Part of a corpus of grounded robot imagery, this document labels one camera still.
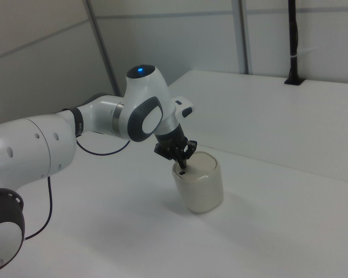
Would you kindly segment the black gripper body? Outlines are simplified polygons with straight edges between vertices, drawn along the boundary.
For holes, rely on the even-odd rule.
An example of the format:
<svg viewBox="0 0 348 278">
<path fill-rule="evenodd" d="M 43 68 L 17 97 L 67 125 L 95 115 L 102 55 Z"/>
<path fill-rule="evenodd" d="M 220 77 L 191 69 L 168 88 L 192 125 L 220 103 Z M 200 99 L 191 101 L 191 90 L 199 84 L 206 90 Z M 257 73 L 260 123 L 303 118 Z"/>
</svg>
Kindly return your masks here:
<svg viewBox="0 0 348 278">
<path fill-rule="evenodd" d="M 187 145 L 187 138 L 181 126 L 177 126 L 173 131 L 167 134 L 155 136 L 158 143 L 165 148 L 179 148 L 183 150 Z"/>
</svg>

